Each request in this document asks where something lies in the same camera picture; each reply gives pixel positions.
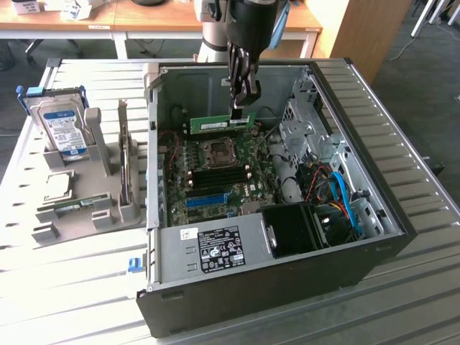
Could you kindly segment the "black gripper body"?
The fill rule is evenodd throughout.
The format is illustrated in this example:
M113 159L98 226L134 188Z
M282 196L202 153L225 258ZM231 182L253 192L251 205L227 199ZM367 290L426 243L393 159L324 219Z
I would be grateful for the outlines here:
M278 6L279 1L230 1L226 13L229 47L259 58L269 46Z

